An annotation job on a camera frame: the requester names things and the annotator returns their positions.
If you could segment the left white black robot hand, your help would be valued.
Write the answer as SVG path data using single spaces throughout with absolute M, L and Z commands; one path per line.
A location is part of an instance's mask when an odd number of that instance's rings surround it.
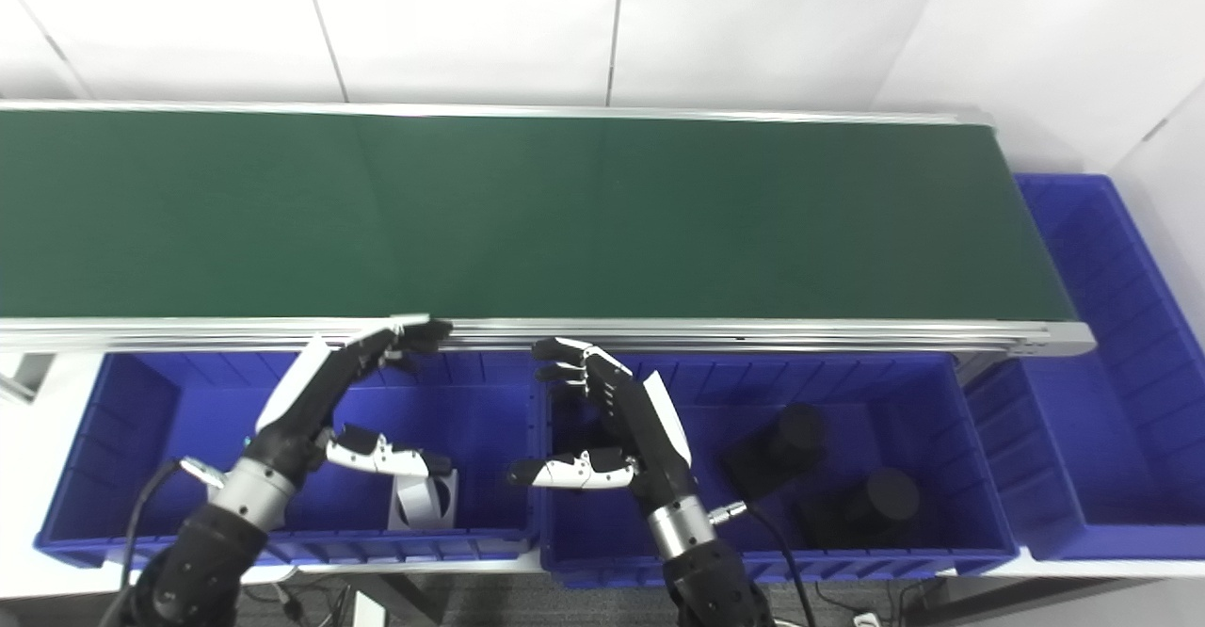
M 375 323 L 339 346 L 315 335 L 268 395 L 243 458 L 302 487 L 327 461 L 334 412 L 349 386 L 384 365 L 416 371 L 408 354 L 437 352 L 452 330 L 451 322 L 418 314 Z

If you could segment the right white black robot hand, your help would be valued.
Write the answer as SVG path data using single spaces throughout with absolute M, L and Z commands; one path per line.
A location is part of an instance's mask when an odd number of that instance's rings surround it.
M 509 484 L 629 490 L 645 514 L 696 496 L 690 449 L 659 373 L 637 377 L 605 348 L 569 338 L 537 340 L 531 356 L 543 364 L 537 382 L 551 383 L 552 398 L 593 405 L 615 441 L 577 455 L 517 459 L 509 467 Z

